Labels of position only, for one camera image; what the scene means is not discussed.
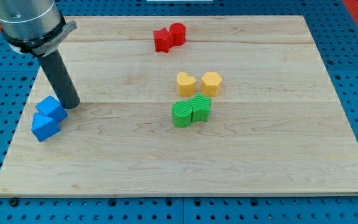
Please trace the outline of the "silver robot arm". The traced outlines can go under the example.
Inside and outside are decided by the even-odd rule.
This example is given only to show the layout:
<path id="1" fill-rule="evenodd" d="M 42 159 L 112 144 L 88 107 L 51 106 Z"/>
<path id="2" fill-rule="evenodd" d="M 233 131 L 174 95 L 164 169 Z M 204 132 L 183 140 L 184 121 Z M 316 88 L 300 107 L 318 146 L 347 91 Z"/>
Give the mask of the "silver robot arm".
<path id="1" fill-rule="evenodd" d="M 35 57 L 58 50 L 77 29 L 75 21 L 65 21 L 54 0 L 0 0 L 0 25 L 14 51 Z"/>

